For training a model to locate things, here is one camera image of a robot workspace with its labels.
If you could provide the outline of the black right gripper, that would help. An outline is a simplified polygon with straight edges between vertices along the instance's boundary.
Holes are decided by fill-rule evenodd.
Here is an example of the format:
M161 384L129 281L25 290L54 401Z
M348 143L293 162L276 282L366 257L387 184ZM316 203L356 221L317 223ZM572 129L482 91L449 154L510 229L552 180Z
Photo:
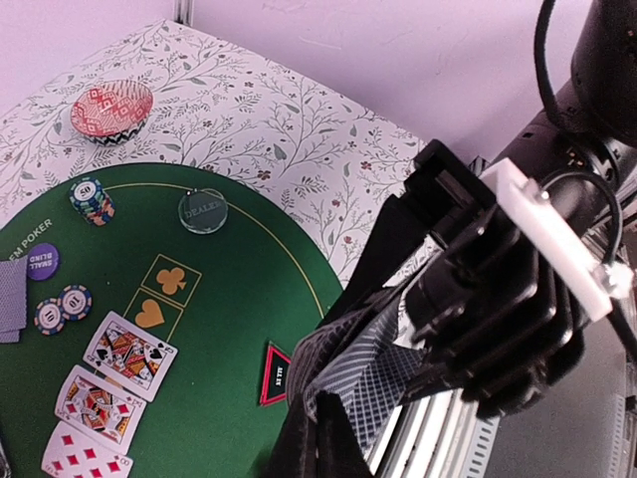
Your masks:
M405 297L426 356L403 401L460 389L482 418L533 406L583 357L585 319L574 295L442 142L415 156L404 186L378 213L343 309L379 291L432 237L441 254Z

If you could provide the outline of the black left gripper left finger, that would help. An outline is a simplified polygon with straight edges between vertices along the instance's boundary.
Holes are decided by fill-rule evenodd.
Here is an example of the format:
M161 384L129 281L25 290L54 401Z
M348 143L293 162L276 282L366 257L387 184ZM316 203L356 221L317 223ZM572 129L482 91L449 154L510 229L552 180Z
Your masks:
M307 415L300 394L293 399L269 457L258 468L258 476L318 476L317 426Z

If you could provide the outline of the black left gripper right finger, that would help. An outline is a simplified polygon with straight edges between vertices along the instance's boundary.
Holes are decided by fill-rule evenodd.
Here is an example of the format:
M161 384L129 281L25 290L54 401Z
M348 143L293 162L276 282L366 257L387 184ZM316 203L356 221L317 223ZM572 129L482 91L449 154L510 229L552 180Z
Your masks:
M317 406L318 477L372 477L339 396L322 391Z

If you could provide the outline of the black triangular all-in marker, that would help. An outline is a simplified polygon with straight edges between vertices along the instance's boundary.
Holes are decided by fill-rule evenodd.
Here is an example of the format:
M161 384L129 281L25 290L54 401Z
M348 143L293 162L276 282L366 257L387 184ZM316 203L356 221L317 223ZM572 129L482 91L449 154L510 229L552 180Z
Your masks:
M287 398L287 378L292 356L272 341L265 346L259 405L270 406Z

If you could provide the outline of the grey playing card deck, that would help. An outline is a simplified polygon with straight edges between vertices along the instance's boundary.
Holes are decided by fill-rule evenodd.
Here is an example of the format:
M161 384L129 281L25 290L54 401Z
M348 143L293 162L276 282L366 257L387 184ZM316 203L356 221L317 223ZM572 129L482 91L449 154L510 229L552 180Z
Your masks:
M413 328L400 328L400 313L406 310L401 304L406 292L415 285L429 262L425 259L402 281L381 288L353 311L318 327L300 340L293 352L287 378L289 407L300 394L307 415L318 429L317 396L322 391L338 395L347 414L346 407L352 402L356 383L371 362L391 344L424 350L406 344Z

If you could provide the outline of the queen of spades card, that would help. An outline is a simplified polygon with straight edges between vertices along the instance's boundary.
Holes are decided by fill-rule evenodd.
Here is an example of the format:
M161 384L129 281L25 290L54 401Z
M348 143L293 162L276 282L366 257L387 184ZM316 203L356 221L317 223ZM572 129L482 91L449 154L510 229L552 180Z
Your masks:
M140 398L153 402L178 349L109 311L84 353L84 362Z

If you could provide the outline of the king of diamonds card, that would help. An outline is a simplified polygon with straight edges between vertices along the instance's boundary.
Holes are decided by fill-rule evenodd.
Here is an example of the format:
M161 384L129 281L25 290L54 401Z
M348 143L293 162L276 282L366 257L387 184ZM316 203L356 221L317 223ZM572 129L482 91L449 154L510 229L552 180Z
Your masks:
M55 414L106 448L127 454L147 402L75 365L58 394Z

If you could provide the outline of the nine of diamonds card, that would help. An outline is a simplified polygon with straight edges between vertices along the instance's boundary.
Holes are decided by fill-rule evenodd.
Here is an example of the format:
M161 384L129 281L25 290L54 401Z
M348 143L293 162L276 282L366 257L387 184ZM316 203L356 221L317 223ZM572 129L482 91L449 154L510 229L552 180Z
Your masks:
M65 421L56 425L44 452L41 469L51 477L127 477L133 460L88 438Z

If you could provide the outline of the green white dealer button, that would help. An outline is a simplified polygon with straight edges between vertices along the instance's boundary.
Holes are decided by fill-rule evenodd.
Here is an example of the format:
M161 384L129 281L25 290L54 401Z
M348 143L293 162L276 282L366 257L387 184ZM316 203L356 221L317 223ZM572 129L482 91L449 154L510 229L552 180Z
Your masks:
M206 235L218 231L228 217L225 196L211 188L187 191L177 206L178 218L188 231Z

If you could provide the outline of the blue peach 10 chip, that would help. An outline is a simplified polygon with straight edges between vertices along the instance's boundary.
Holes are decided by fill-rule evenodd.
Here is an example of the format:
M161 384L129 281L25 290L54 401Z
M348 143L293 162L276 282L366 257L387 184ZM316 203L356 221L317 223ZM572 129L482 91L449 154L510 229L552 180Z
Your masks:
M57 298L43 300L36 307L34 325L42 335L58 334L64 328L65 322Z
M61 291L59 306L66 321L80 321L89 315L93 307L93 296L86 286L71 284Z

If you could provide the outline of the purple small blind button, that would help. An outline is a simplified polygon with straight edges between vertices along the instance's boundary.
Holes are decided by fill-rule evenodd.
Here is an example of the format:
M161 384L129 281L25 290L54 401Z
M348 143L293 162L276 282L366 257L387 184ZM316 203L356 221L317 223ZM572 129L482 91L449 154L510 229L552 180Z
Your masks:
M57 273L60 262L60 252L55 245L35 245L28 253L27 276L33 281L47 281Z

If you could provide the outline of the blue green chip stack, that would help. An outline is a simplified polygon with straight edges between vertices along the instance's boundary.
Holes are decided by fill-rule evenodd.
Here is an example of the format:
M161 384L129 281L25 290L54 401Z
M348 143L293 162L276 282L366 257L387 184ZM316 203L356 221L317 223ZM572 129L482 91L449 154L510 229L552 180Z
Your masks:
M96 178L86 176L75 181L69 190L69 200L80 216L92 226L105 226L114 218L114 203Z

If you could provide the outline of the blue checkered card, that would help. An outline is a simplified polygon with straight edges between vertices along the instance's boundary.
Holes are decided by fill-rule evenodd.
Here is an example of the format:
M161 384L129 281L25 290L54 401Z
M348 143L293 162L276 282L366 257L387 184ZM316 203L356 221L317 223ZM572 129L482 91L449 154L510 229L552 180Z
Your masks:
M14 344L27 326L27 258L1 262L1 343Z
M425 351L391 344L365 369L356 383L347 417L362 454L374 446L389 415L415 376Z

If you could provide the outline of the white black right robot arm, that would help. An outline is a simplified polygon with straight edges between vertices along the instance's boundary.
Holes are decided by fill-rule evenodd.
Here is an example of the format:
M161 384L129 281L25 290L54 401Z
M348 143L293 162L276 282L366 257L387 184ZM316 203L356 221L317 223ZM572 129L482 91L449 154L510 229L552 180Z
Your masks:
M268 477L365 477L391 411L459 390L481 418L533 406L580 361L588 322L636 340L617 290L617 190L636 166L636 5L595 1L569 81L550 85L541 5L533 56L542 111L481 175L440 141L383 203L353 275L295 348L289 413Z

